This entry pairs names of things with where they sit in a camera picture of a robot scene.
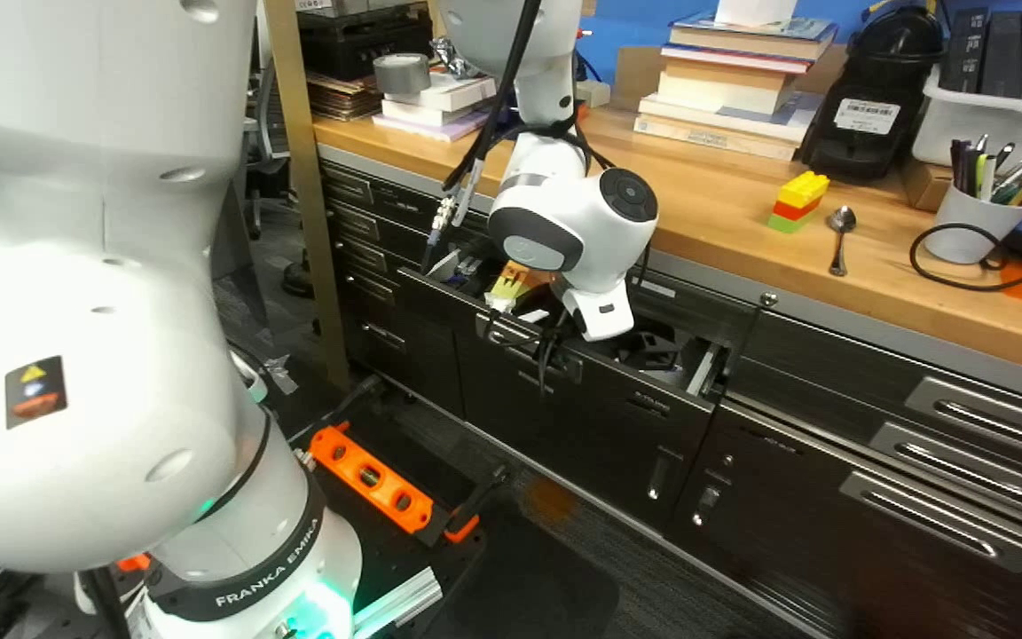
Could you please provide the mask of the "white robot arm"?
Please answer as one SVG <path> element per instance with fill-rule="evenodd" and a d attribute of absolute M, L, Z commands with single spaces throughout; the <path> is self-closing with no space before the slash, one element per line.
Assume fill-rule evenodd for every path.
<path fill-rule="evenodd" d="M 0 0 L 0 568 L 135 639 L 352 639 L 362 543 L 245 392 L 214 237 L 256 0 Z"/>

